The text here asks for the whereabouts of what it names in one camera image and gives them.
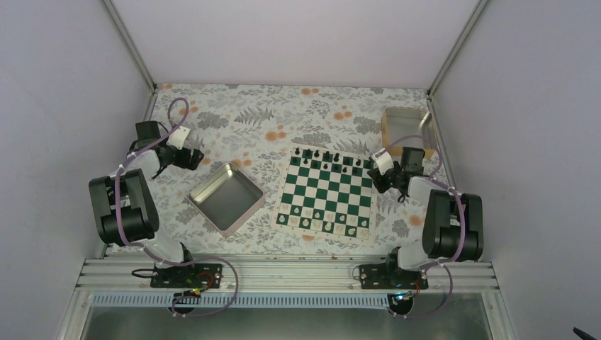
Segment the pink metal tray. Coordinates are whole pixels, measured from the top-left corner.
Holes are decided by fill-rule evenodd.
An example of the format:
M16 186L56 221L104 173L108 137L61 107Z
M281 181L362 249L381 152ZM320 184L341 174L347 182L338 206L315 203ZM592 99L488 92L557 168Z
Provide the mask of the pink metal tray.
M188 200L219 234L227 238L265 204L266 198L255 182L229 162L192 189Z

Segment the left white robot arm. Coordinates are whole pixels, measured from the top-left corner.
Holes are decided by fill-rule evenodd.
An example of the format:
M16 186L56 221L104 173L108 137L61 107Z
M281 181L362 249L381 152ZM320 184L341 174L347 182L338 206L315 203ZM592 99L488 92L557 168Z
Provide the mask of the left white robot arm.
M157 268L169 268L169 277L181 287L191 285L197 267L190 251L159 229L159 213L148 181L167 167L195 170L204 154L184 146L191 130L149 120L135 126L137 138L124 164L109 175L90 180L88 188L96 230L107 245L134 246L152 253Z

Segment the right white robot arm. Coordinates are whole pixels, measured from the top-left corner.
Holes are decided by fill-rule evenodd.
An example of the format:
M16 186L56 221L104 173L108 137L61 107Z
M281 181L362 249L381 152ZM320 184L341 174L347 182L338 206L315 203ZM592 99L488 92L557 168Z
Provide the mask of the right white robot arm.
M425 150L406 147L396 161L383 148L370 156L368 175L379 193L400 192L399 202L412 198L426 206L420 241L400 246L383 272L385 282L401 288L411 271L424 271L449 262L477 261L483 253L483 204L475 194L460 193L423 167Z

